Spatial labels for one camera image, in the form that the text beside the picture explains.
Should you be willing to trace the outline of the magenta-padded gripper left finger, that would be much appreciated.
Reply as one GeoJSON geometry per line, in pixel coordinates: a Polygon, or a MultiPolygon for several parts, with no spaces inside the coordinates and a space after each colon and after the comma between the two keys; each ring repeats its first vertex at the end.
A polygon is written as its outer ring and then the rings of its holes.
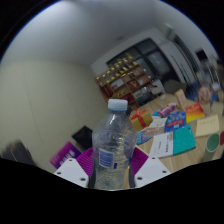
{"type": "Polygon", "coordinates": [[[77,158],[68,158],[54,174],[84,188],[93,188],[95,174],[93,171],[93,149],[90,148],[77,158]]]}

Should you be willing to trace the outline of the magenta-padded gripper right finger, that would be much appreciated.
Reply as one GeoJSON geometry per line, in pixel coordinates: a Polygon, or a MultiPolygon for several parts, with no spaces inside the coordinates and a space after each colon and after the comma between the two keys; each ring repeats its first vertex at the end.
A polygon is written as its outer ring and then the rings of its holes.
{"type": "Polygon", "coordinates": [[[143,187],[170,174],[158,158],[149,157],[139,148],[134,149],[128,175],[131,188],[143,187]]]}

